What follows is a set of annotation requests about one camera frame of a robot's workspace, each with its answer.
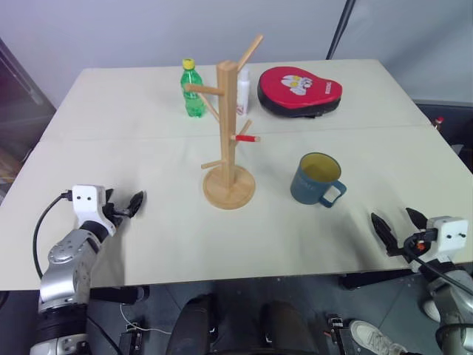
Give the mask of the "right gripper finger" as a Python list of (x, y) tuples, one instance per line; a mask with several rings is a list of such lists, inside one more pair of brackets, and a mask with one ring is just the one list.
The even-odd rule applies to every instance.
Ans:
[(419, 230), (419, 231), (426, 231), (427, 230), (427, 221), (428, 219), (424, 214), (421, 212), (411, 209), (411, 208), (406, 208), (406, 212), (409, 215), (409, 219), (413, 223), (413, 225)]
[(371, 213), (370, 218), (376, 234), (386, 247), (387, 254), (398, 255), (398, 241), (392, 234), (387, 222), (375, 213)]

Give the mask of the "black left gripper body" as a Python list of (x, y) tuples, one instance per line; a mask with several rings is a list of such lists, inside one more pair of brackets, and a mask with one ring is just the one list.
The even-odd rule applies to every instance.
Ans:
[(114, 203), (106, 203), (103, 207), (103, 214), (107, 220), (109, 220), (113, 226), (119, 226), (125, 217), (129, 217), (130, 209), (116, 208)]

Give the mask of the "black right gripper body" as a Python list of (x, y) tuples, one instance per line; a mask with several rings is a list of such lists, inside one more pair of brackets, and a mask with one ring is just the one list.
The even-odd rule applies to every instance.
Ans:
[(394, 235), (387, 234), (387, 254), (390, 257), (402, 256), (405, 261), (411, 263), (430, 250), (432, 243), (437, 240), (437, 229), (426, 229), (414, 233), (405, 239), (402, 247), (398, 246), (398, 241)]

